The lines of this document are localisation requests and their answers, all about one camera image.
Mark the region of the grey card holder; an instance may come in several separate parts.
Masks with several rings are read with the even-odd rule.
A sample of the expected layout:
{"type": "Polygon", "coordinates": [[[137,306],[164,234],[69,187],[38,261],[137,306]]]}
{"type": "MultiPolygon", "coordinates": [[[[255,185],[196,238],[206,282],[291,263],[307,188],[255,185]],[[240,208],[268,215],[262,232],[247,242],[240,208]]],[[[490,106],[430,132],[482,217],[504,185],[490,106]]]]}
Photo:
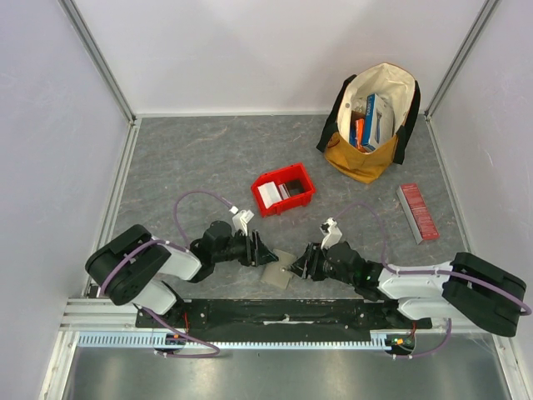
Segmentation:
{"type": "Polygon", "coordinates": [[[273,252],[277,255],[278,260],[265,266],[261,281],[285,290],[293,276],[290,267],[296,261],[296,256],[279,249],[274,249],[273,252]]]}

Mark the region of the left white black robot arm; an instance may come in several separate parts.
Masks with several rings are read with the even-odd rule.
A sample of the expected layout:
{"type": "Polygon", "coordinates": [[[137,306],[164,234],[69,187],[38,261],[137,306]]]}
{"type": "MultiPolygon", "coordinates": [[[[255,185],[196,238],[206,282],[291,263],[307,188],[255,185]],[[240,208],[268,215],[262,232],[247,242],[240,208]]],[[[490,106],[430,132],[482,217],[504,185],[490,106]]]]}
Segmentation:
{"type": "Polygon", "coordinates": [[[85,270],[113,304],[149,308],[158,322],[171,328],[182,320],[183,307],[180,297],[157,275],[199,283],[213,274],[218,263],[259,267],[277,260],[258,231],[234,230],[227,222],[212,222],[189,248],[153,237],[136,224],[91,255],[85,270]]]}

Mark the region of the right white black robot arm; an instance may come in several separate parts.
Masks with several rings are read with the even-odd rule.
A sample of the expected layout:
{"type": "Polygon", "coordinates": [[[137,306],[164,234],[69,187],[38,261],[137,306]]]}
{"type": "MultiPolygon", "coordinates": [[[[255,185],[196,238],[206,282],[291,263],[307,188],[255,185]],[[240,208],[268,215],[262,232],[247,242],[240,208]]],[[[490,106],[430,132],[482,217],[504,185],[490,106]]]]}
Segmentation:
{"type": "Polygon", "coordinates": [[[469,252],[433,266],[400,267],[368,261],[347,242],[328,249],[312,243],[290,270],[312,281],[337,280],[366,300],[386,302],[381,317],[391,328],[423,318],[466,319],[512,338],[520,317],[531,314],[526,283],[469,252]]]}

